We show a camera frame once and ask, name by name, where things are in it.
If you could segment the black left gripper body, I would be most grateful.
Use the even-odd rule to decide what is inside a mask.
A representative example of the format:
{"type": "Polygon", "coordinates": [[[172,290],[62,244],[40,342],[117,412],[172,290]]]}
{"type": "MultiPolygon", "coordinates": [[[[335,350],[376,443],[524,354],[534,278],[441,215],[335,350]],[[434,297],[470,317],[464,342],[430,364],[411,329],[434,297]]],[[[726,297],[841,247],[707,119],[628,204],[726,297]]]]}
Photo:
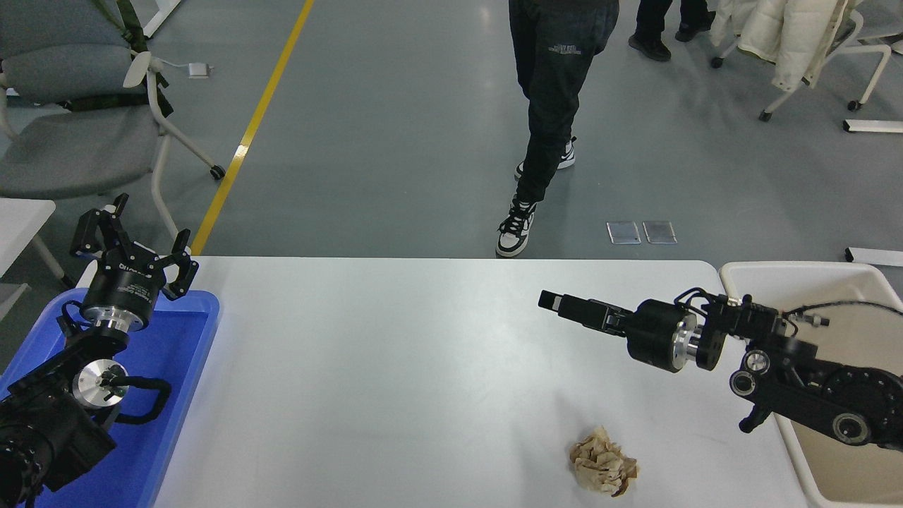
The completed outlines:
{"type": "Polygon", "coordinates": [[[80,317],[94,326],[148,326],[165,283],[161,260],[137,267],[99,260],[80,317]]]}

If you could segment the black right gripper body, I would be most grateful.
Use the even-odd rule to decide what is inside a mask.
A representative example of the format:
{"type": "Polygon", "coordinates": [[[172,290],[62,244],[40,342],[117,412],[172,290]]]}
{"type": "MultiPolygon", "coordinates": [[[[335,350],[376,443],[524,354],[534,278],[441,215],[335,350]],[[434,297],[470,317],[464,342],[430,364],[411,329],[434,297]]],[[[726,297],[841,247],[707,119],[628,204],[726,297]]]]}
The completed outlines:
{"type": "Polygon", "coordinates": [[[674,303],[643,301],[625,326],[630,357],[667,372],[681,370],[686,360],[675,356],[674,337],[686,316],[674,303]]]}

